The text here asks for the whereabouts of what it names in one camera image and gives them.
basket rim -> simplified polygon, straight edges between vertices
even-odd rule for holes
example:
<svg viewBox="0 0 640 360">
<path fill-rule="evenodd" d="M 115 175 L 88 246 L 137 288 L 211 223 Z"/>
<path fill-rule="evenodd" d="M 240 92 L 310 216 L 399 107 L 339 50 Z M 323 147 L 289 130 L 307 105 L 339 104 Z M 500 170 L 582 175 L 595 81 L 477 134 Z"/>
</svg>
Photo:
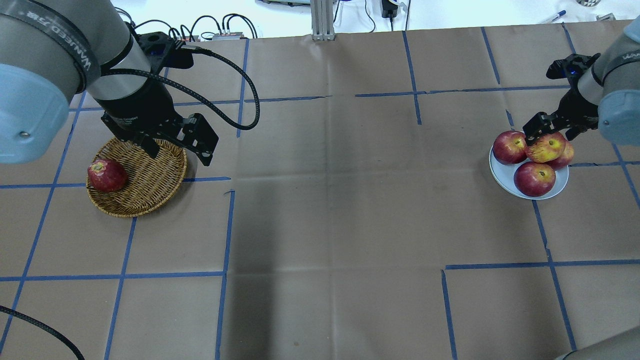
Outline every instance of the basket rim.
<svg viewBox="0 0 640 360">
<path fill-rule="evenodd" d="M 163 139 L 157 139 L 160 140 L 161 142 L 158 144 L 160 145 L 160 147 L 170 147 L 170 146 L 174 146 L 176 148 L 176 145 L 174 145 L 173 143 L 167 141 L 167 140 L 163 140 Z M 110 145 L 114 144 L 114 143 L 121 143 L 121 141 L 118 138 L 112 138 L 109 141 L 107 141 L 95 154 L 95 156 L 93 157 L 92 163 L 94 161 L 96 161 L 98 159 L 98 155 L 107 147 L 109 147 Z M 89 175 L 86 176 L 85 178 L 85 187 L 86 187 L 86 192 L 89 196 L 89 199 L 91 200 L 91 202 L 93 203 L 93 205 L 95 205 L 96 208 L 98 208 L 100 211 L 102 211 L 103 213 L 107 214 L 107 215 L 111 215 L 112 217 L 118 217 L 118 218 L 134 218 L 134 217 L 139 217 L 142 215 L 146 215 L 149 214 L 155 210 L 157 210 L 158 208 L 160 208 L 162 205 L 164 205 L 167 201 L 169 201 L 174 195 L 175 193 L 178 191 L 178 189 L 180 188 L 180 185 L 182 184 L 184 177 L 186 176 L 187 173 L 187 152 L 185 149 L 182 149 L 182 156 L 179 158 L 176 158 L 178 161 L 182 160 L 182 168 L 180 170 L 180 174 L 178 176 L 178 181 L 175 182 L 175 184 L 173 184 L 172 189 L 169 191 L 169 193 L 167 194 L 166 197 L 164 197 L 161 201 L 159 201 L 157 204 L 154 204 L 152 207 L 148 208 L 148 209 L 144 209 L 141 210 L 137 213 L 133 213 L 133 214 L 123 214 L 123 213 L 113 213 L 111 211 L 108 211 L 107 209 L 104 209 L 102 207 L 102 204 L 98 203 L 92 196 L 91 191 L 90 190 L 94 190 L 93 186 L 90 184 L 89 182 Z"/>
</svg>

power adapter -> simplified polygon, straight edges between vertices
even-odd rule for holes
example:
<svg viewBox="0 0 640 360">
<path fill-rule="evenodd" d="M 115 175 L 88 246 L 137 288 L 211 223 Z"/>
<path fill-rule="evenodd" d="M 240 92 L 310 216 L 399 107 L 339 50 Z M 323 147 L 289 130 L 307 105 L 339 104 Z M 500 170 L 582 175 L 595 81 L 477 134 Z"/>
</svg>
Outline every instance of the power adapter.
<svg viewBox="0 0 640 360">
<path fill-rule="evenodd" d="M 381 1 L 382 3 L 380 8 L 382 9 L 382 17 L 390 19 L 398 15 L 398 5 L 392 3 L 389 0 Z"/>
</svg>

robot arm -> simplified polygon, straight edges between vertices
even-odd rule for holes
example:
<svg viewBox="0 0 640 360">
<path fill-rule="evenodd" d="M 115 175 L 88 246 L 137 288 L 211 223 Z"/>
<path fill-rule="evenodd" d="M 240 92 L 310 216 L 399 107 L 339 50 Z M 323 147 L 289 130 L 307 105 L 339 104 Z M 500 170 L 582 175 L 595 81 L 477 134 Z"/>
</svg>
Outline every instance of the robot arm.
<svg viewBox="0 0 640 360">
<path fill-rule="evenodd" d="M 165 139 L 210 164 L 218 136 L 201 114 L 182 118 L 156 80 L 107 76 L 121 69 L 154 76 L 163 67 L 188 69 L 198 49 L 164 33 L 138 36 L 109 0 L 3 0 L 0 28 L 12 34 L 0 37 L 0 163 L 39 158 L 65 123 L 73 95 L 87 89 L 121 141 L 155 158 L 154 139 Z"/>
<path fill-rule="evenodd" d="M 529 145 L 546 133 L 568 129 L 573 140 L 588 129 L 620 145 L 640 146 L 640 17 L 603 55 L 572 54 L 547 70 L 571 89 L 550 115 L 540 112 L 522 128 Z"/>
</svg>

brown basket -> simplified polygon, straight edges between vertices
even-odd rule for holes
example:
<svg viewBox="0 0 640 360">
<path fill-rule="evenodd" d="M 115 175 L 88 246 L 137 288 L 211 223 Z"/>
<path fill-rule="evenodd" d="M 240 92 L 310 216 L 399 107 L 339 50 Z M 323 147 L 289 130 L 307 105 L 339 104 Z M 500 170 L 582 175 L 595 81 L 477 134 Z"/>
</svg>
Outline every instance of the brown basket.
<svg viewBox="0 0 640 360">
<path fill-rule="evenodd" d="M 167 202 L 178 190 L 187 172 L 187 152 L 166 141 L 156 140 L 160 152 L 156 159 L 131 142 L 113 138 L 98 151 L 97 159 L 121 163 L 129 181 L 117 192 L 104 193 L 93 188 L 86 178 L 91 202 L 103 212 L 120 218 L 148 214 Z"/>
</svg>

blue joint cap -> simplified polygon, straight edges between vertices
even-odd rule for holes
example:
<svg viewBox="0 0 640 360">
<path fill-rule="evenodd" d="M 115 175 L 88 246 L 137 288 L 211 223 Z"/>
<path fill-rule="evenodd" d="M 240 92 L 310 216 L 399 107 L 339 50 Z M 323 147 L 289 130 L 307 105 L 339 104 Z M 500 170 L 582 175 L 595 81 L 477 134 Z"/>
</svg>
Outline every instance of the blue joint cap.
<svg viewBox="0 0 640 360">
<path fill-rule="evenodd" d="M 640 90 L 618 90 L 605 96 L 598 107 L 602 136 L 617 145 L 640 146 Z"/>
<path fill-rule="evenodd" d="M 68 118 L 60 89 L 31 71 L 0 63 L 0 163 L 41 157 Z"/>
<path fill-rule="evenodd" d="M 640 43 L 640 16 L 625 27 L 625 35 L 631 40 Z"/>
</svg>

